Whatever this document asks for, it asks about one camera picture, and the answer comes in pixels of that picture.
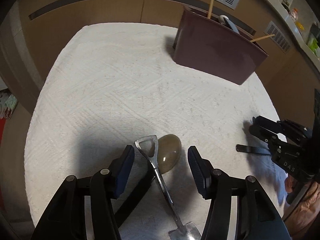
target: floor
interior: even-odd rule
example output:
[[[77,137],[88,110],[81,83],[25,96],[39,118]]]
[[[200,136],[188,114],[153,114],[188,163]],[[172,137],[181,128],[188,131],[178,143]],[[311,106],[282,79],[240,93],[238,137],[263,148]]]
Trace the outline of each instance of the floor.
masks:
[[[0,186],[5,215],[21,239],[29,239],[31,220],[24,181],[24,146],[31,114],[18,104],[4,125],[0,145]]]

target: chopstick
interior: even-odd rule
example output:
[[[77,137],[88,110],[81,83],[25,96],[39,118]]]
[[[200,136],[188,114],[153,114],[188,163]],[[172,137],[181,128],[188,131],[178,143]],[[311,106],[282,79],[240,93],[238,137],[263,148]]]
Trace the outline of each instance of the chopstick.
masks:
[[[263,37],[255,38],[255,39],[251,40],[250,42],[260,41],[260,40],[263,40],[263,39],[266,39],[266,38],[270,38],[270,37],[273,37],[273,36],[275,36],[275,34],[271,34],[271,35],[266,35],[266,36],[263,36]]]
[[[211,19],[212,8],[213,8],[213,1],[214,1],[214,0],[211,0],[211,1],[210,1],[209,11],[208,11],[208,15],[207,15],[207,18],[208,18],[208,19]]]

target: white countertop edge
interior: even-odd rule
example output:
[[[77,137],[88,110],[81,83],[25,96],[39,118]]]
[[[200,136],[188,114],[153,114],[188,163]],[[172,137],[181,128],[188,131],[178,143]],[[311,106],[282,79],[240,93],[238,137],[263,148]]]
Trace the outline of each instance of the white countertop edge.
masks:
[[[306,55],[310,58],[313,62],[315,67],[320,71],[320,61],[316,57],[316,55],[311,51],[311,49],[305,44],[301,34],[299,33],[298,28],[294,24],[293,20],[289,16],[287,10],[282,6],[279,0],[266,0],[278,13],[278,15],[282,18],[282,20],[286,23],[287,27],[292,32],[293,36],[295,37],[296,41],[298,42],[300,48],[306,53]]]

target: screw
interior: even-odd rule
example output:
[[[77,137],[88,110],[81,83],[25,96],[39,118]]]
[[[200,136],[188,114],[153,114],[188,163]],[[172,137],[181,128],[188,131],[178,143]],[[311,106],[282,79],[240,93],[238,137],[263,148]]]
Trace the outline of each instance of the screw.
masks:
[[[108,169],[102,169],[102,170],[100,171],[100,173],[101,173],[102,175],[107,175],[109,172],[110,172],[110,171],[109,171]]]
[[[247,180],[250,181],[250,182],[255,182],[256,178],[254,176],[248,176]]]
[[[222,171],[219,170],[219,169],[213,169],[213,170],[212,170],[212,173],[213,173],[214,175],[219,176],[219,175],[221,175]]]
[[[66,177],[66,181],[73,181],[75,179],[75,176],[69,175]]]

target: table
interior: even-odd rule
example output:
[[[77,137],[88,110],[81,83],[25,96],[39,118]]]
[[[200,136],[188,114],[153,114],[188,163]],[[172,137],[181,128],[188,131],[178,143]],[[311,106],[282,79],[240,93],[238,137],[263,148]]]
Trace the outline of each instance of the table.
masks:
[[[26,191],[35,225],[67,175],[92,176],[134,140],[169,133],[181,139],[183,153],[163,177],[183,223],[193,221],[202,232],[210,205],[198,194],[187,163],[191,145],[230,176],[256,176],[283,215],[284,171],[269,156],[235,150],[238,143],[264,144],[244,133],[253,116],[278,120],[262,83],[255,73],[238,86],[175,64],[176,32],[158,25],[97,24],[82,28],[61,51],[40,93],[25,147]],[[146,160],[136,152],[114,210],[146,169]],[[153,182],[119,230],[122,239],[170,239],[168,231],[175,228]]]

